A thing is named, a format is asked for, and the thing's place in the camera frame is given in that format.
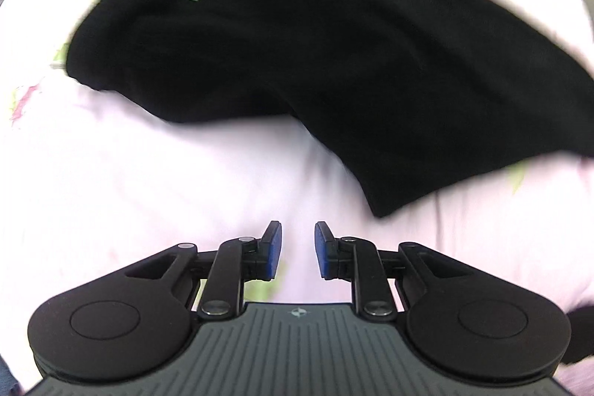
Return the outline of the pink floral bed quilt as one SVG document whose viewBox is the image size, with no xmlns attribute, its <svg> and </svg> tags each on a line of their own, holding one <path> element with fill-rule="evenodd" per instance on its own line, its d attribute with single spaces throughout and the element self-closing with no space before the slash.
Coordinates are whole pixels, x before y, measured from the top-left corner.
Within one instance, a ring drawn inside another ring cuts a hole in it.
<svg viewBox="0 0 594 396">
<path fill-rule="evenodd" d="M 183 128 L 69 78 L 56 56 L 98 0 L 1 6 L 1 353 L 38 381 L 27 323 L 47 298 L 178 242 L 284 228 L 277 278 L 261 300 L 344 301 L 321 279 L 313 227 L 394 249 L 415 240 L 571 310 L 593 300 L 593 164 L 522 162 L 377 219 L 351 174 L 291 118 Z M 584 0 L 497 0 L 584 62 Z"/>
</svg>

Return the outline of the black pants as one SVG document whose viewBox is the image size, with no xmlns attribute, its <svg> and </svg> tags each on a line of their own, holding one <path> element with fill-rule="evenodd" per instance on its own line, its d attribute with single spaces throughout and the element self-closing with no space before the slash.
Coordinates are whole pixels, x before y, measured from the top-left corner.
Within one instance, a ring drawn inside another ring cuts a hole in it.
<svg viewBox="0 0 594 396">
<path fill-rule="evenodd" d="M 593 153 L 591 75 L 490 0 L 99 0 L 65 67 L 167 122 L 291 115 L 378 217 Z"/>
</svg>

